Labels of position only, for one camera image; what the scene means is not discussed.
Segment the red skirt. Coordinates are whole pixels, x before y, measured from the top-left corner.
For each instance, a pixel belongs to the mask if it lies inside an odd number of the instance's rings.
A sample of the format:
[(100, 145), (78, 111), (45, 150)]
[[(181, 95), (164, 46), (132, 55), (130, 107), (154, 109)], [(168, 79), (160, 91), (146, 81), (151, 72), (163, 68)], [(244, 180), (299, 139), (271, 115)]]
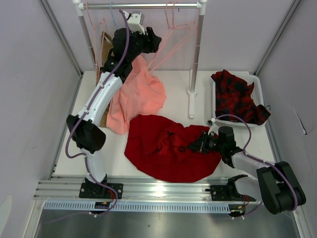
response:
[(210, 176), (221, 161), (218, 152), (192, 151), (208, 127), (184, 127), (157, 115), (138, 115), (130, 121), (124, 155), (140, 171), (167, 182), (196, 182)]

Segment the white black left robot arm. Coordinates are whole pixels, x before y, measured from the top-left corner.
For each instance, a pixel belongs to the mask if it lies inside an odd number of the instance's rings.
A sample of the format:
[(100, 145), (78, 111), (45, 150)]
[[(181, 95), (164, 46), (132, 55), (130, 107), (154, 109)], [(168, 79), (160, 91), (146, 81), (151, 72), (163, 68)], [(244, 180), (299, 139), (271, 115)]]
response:
[(74, 158), (68, 151), (71, 141), (84, 156), (87, 175), (83, 180), (79, 197), (90, 199), (121, 199), (123, 185), (107, 182), (103, 169), (101, 149), (106, 142), (106, 134), (100, 129), (104, 111), (115, 93), (121, 88), (132, 72), (132, 62), (140, 54), (156, 53), (162, 38), (157, 36), (152, 27), (144, 33), (131, 27), (115, 31), (112, 49), (101, 67), (99, 81), (83, 109), (75, 116), (69, 115), (66, 124), (70, 135), (66, 141), (65, 153)]

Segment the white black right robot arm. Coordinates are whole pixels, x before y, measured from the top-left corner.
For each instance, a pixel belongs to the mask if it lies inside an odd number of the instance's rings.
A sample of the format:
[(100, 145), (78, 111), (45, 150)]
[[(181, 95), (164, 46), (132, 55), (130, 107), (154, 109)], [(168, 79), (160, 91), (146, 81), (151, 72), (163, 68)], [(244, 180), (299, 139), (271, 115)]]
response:
[(226, 194), (231, 200), (250, 197), (274, 215), (294, 211), (307, 201), (289, 163), (274, 164), (247, 153), (237, 146), (233, 128), (229, 126), (220, 127), (217, 134), (203, 131), (187, 148), (202, 154), (218, 152), (226, 165), (244, 171), (227, 181)]

